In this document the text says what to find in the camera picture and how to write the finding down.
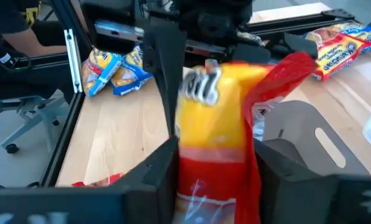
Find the blue-edged red ramen pack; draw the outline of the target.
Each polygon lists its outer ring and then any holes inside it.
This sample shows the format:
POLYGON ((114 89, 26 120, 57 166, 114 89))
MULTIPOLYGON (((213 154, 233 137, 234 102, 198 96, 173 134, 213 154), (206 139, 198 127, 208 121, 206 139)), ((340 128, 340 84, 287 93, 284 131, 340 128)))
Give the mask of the blue-edged red ramen pack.
POLYGON ((82 63, 83 91, 88 97, 98 94, 121 66, 122 56, 94 48, 82 63))

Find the person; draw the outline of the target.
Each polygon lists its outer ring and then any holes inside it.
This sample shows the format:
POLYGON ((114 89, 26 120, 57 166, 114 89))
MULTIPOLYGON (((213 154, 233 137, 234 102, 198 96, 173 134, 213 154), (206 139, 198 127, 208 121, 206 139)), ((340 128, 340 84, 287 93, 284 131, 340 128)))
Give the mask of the person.
MULTIPOLYGON (((0 0, 0 34, 5 46, 30 58, 66 52, 61 24, 39 20, 41 6, 41 0, 0 0)), ((4 73, 0 67, 0 86, 6 83, 32 86, 44 98, 56 90, 67 103, 73 98, 71 78, 63 71, 4 73)))

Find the silver aluminium bracket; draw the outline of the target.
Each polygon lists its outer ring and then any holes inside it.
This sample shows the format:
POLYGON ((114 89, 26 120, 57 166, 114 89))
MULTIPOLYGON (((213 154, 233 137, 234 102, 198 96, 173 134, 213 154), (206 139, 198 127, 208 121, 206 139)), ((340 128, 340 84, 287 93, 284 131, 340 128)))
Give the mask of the silver aluminium bracket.
POLYGON ((75 93, 82 93, 83 86, 81 81, 81 60, 76 36, 72 29, 64 30, 68 61, 71 70, 71 79, 75 93))

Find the grey office chair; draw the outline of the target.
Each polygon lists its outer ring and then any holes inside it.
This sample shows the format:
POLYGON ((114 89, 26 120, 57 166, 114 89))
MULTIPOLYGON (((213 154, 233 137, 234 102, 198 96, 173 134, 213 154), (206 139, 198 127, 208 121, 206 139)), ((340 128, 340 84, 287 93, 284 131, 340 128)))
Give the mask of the grey office chair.
POLYGON ((16 141, 26 132, 43 124, 47 149, 57 140, 53 134, 59 116, 66 116, 64 103, 74 96, 68 57, 64 54, 20 59, 12 71, 0 71, 0 113, 15 111, 23 124, 1 143, 9 154, 19 150, 16 141))

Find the blue ramen noodle pack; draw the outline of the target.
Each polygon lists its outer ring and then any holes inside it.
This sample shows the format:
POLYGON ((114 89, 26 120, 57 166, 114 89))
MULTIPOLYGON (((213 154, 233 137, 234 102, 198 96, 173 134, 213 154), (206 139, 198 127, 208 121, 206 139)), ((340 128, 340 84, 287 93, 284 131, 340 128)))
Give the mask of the blue ramen noodle pack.
POLYGON ((349 36, 355 37, 356 39, 370 42, 368 47, 361 50, 361 53, 371 51, 371 26, 363 25, 357 22, 346 22, 339 24, 340 32, 349 36))
POLYGON ((122 57, 121 66, 111 77, 113 94, 122 96, 131 91, 139 90, 152 77, 151 73, 143 69, 142 45, 137 44, 131 52, 122 57))

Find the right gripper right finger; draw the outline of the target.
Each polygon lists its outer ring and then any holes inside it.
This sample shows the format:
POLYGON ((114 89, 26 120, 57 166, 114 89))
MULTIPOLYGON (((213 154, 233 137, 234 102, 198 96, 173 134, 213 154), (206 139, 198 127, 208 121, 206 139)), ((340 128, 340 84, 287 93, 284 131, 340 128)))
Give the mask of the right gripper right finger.
POLYGON ((262 224, 327 224, 336 177, 321 176, 254 140, 262 224))

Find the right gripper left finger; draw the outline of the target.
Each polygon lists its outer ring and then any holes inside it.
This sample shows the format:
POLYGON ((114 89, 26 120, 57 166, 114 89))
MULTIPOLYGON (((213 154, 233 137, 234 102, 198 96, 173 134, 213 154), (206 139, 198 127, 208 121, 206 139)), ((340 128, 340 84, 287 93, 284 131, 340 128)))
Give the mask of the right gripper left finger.
POLYGON ((116 182, 121 224, 172 224, 178 162, 178 139, 172 137, 116 182))

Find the red ramen noodle pack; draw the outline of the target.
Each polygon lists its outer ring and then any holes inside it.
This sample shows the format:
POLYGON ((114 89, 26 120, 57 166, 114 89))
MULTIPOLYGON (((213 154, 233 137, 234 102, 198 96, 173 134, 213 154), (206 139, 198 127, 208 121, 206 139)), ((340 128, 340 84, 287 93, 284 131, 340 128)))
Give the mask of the red ramen noodle pack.
POLYGON ((117 180, 119 180, 124 175, 126 175, 125 172, 110 175, 109 177, 106 177, 103 180, 99 180, 99 181, 96 181, 90 184, 85 184, 84 182, 75 182, 72 184, 72 186, 73 187, 105 187, 105 186, 114 184, 117 180))
POLYGON ((366 47, 371 43, 341 33, 333 27, 323 27, 308 32, 303 36, 305 39, 312 40, 318 48, 318 57, 315 62, 318 64, 313 77, 325 81, 333 73, 348 67, 366 47))
POLYGON ((207 61, 178 94, 179 176, 173 224, 261 224, 253 126, 316 70, 304 52, 275 65, 207 61))

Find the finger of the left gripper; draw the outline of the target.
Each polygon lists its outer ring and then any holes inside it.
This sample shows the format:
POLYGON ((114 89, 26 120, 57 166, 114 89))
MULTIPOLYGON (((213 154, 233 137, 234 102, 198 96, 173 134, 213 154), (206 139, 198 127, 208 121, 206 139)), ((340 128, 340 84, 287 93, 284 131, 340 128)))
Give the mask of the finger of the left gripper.
POLYGON ((238 32, 237 36, 242 42, 239 42, 232 51, 231 60, 276 64, 295 52, 305 52, 313 59, 318 57, 316 43, 298 35, 284 32, 274 34, 268 40, 262 40, 259 36, 246 32, 238 32))
POLYGON ((175 110, 183 78, 186 32, 178 24, 152 19, 143 37, 143 69, 155 79, 170 136, 175 135, 175 110))

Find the smoky dark plastic bin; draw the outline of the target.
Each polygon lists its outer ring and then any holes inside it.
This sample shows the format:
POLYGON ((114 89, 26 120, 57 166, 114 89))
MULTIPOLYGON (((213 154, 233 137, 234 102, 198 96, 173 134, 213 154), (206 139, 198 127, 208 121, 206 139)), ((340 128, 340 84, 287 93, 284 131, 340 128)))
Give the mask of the smoky dark plastic bin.
POLYGON ((264 122, 263 142, 305 168, 319 175, 369 173, 311 104, 292 100, 271 107, 257 105, 252 111, 256 121, 264 122), (344 162, 336 162, 329 155, 317 138, 317 131, 327 136, 344 162))

